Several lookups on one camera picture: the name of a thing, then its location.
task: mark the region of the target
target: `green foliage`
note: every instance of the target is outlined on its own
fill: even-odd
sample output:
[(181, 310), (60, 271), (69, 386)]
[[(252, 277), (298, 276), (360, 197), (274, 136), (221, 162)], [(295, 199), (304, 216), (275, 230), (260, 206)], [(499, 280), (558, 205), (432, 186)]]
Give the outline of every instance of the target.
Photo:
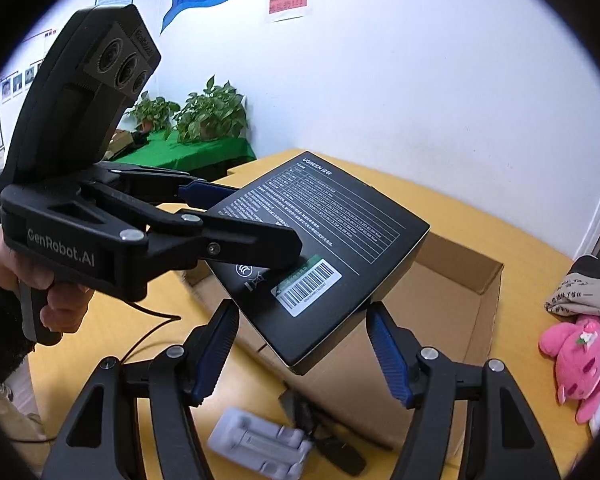
[(173, 128), (171, 126), (171, 116), (179, 111), (179, 104), (167, 101), (164, 97), (151, 100), (147, 97), (147, 92), (142, 92), (140, 100), (127, 113), (136, 120), (138, 126), (143, 121), (151, 121), (154, 124), (152, 132), (156, 130), (170, 132)]
[(247, 127), (247, 112), (242, 105), (244, 96), (228, 81), (215, 85), (216, 76), (206, 82), (202, 94), (192, 92), (180, 112), (174, 115), (178, 142), (184, 144), (199, 140), (239, 137)]

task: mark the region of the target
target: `ugreen box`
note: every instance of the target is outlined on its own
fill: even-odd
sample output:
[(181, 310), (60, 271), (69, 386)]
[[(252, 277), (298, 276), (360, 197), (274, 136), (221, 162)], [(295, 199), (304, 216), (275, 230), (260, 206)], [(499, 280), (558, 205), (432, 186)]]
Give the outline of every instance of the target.
[(210, 266), (266, 343), (300, 375), (404, 276), (429, 232), (425, 221), (310, 152), (208, 212), (298, 232), (302, 252), (294, 268)]

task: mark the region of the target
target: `human hand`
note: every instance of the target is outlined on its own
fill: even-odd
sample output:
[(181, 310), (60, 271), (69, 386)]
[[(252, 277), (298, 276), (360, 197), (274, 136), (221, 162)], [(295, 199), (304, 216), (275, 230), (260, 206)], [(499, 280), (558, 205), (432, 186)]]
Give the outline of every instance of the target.
[[(0, 287), (18, 295), (18, 280), (32, 288), (46, 290), (54, 282), (54, 274), (7, 247), (0, 226)], [(40, 321), (53, 332), (77, 332), (93, 292), (75, 283), (54, 284), (46, 297), (48, 305), (40, 311)]]

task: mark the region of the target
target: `green table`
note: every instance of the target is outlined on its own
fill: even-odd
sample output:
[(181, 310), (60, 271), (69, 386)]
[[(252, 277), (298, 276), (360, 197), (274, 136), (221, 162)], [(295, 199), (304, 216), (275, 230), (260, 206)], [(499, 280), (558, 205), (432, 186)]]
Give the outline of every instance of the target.
[(147, 145), (115, 161), (195, 173), (196, 170), (219, 163), (239, 160), (237, 164), (242, 164), (256, 158), (247, 139), (241, 137), (193, 144), (180, 144), (177, 137), (177, 132), (173, 132), (168, 140), (164, 140), (163, 132), (154, 132), (149, 134)]

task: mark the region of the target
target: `barcode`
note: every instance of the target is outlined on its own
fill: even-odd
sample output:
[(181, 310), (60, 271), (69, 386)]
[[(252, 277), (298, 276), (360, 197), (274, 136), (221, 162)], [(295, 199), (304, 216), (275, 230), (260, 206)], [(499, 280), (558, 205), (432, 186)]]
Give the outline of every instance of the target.
[(286, 310), (295, 317), (323, 295), (341, 277), (342, 275), (323, 259), (299, 276), (293, 283), (286, 286), (277, 286), (271, 292)]

